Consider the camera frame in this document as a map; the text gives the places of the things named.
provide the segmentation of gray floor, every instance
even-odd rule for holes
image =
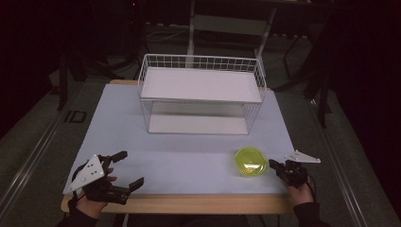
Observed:
[[[253,44],[257,44],[257,41],[243,37],[238,37],[236,44],[216,43],[209,34],[198,35],[202,37],[196,42],[196,55],[251,58]],[[184,36],[164,40],[165,36],[149,37],[156,41],[148,43],[150,53],[186,54]],[[285,37],[271,37],[267,42],[263,60],[269,87],[288,81],[282,58],[290,42]],[[309,49],[307,40],[301,40],[294,47],[288,57],[291,73],[300,67]],[[134,65],[118,74],[131,79],[136,69]],[[77,85],[79,101],[71,102],[67,110],[93,112],[96,108],[93,100],[101,96],[107,82],[107,79],[92,74],[86,83]],[[335,94],[330,93],[328,104],[332,113],[326,115],[327,129],[323,130],[316,120],[316,107],[302,97],[304,87],[304,84],[297,85],[277,94],[277,99],[294,147],[323,160],[321,165],[305,165],[316,178],[322,218],[333,226],[400,226]],[[62,116],[56,111],[57,105],[56,96],[45,96],[0,141],[0,195],[6,192],[27,156],[37,149],[35,146],[46,129],[55,124],[54,119]],[[45,145],[45,153],[25,189],[18,192],[4,226],[54,226],[62,218],[61,191],[89,124],[88,120],[78,127],[60,124],[48,143],[39,142],[39,145]],[[259,216],[248,218],[252,226],[264,226]],[[267,226],[277,225],[276,216],[263,216],[262,219]],[[111,226],[112,222],[113,215],[104,215],[98,226]],[[281,226],[296,225],[292,214],[281,216]]]

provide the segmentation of black cable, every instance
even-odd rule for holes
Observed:
[[[312,193],[313,201],[317,202],[317,200],[316,200],[316,195],[317,195],[316,184],[315,184],[315,180],[313,179],[312,176],[308,175],[308,181],[306,181],[306,185],[307,185],[307,187],[309,187],[309,190]]]
[[[263,217],[261,215],[258,215],[260,222],[262,222],[263,227],[266,227],[265,220],[263,220]]]
[[[277,227],[280,227],[280,215],[277,215]]]

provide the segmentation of yellow object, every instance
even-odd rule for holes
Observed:
[[[268,161],[258,148],[242,148],[235,155],[235,162],[243,176],[257,176],[265,171]]]

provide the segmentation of wire basket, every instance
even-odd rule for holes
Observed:
[[[213,98],[193,98],[190,96],[184,96],[182,98],[171,98],[171,97],[151,97],[144,96],[144,87],[146,86],[148,75],[152,70],[159,70],[163,75],[173,75],[176,73],[183,73],[184,77],[194,77],[194,74],[205,75],[207,86],[202,89],[209,89],[209,85],[215,83],[215,79],[220,79],[218,86],[220,87],[231,87],[233,79],[235,77],[242,77],[247,75],[251,77],[253,75],[256,93],[259,102],[242,100],[241,93],[235,94],[239,99],[213,99]],[[165,132],[165,133],[191,133],[188,131],[153,131],[151,129],[152,117],[159,113],[165,112],[165,114],[172,115],[178,113],[182,115],[190,115],[203,117],[205,115],[216,118],[216,121],[211,123],[216,125],[218,128],[218,120],[224,117],[228,118],[243,118],[244,131],[195,131],[193,133],[212,133],[212,134],[248,134],[252,128],[253,121],[257,117],[259,108],[264,100],[264,94],[267,90],[266,80],[264,71],[261,68],[260,62],[257,59],[245,59],[245,58],[228,58],[228,57],[215,57],[215,56],[188,56],[188,55],[158,55],[158,54],[147,54],[144,57],[141,72],[138,79],[138,92],[141,99],[145,122],[149,132]],[[173,81],[174,84],[180,84],[180,87],[185,87],[187,84],[180,81]],[[190,125],[192,122],[178,122],[180,125]]]

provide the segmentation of white wire rack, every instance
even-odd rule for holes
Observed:
[[[248,134],[251,130],[253,121],[257,117],[257,113],[259,108],[264,100],[264,91],[267,90],[264,70],[261,68],[262,66],[257,59],[245,59],[245,58],[229,58],[229,57],[215,57],[215,56],[188,56],[188,55],[155,55],[155,54],[147,54],[144,57],[144,61],[142,64],[141,72],[139,75],[139,97],[141,99],[143,112],[145,121],[148,127],[149,132],[166,132],[166,133],[191,133],[191,130],[172,130],[172,131],[153,131],[152,128],[152,117],[158,114],[163,114],[161,112],[165,112],[164,114],[172,115],[173,113],[178,115],[190,115],[191,117],[198,116],[199,118],[208,116],[214,117],[215,121],[210,122],[213,124],[215,128],[220,127],[218,122],[221,123],[221,127],[226,127],[224,125],[228,124],[236,124],[237,122],[230,123],[230,121],[224,122],[226,118],[242,118],[244,122],[244,131],[236,131],[232,128],[226,128],[225,130],[216,130],[211,129],[210,131],[194,131],[194,133],[212,133],[212,134]],[[185,84],[185,79],[181,81],[177,81],[177,78],[174,76],[176,74],[183,74],[186,77],[194,77],[195,74],[204,75],[204,79],[207,80],[208,85],[212,85],[217,82],[217,78],[220,78],[219,86],[221,88],[230,88],[233,87],[234,79],[238,78],[238,75],[246,76],[247,78],[254,78],[254,90],[257,94],[260,101],[249,101],[242,100],[243,96],[246,96],[243,93],[243,89],[235,90],[233,95],[233,99],[214,99],[207,98],[209,92],[213,94],[213,86],[205,86],[202,88],[203,91],[206,91],[206,98],[196,99],[193,98],[193,94],[188,94],[189,96],[183,96],[181,98],[168,97],[168,96],[158,96],[149,98],[148,96],[144,96],[144,87],[147,89],[147,78],[149,75],[153,75],[153,71],[158,70],[161,72],[161,77],[169,77],[171,79],[176,79],[172,81],[174,84],[179,84],[180,88],[186,87],[188,84]],[[163,118],[163,124],[168,121],[167,118]],[[183,122],[187,127],[197,127],[196,124],[191,126],[191,123]]]

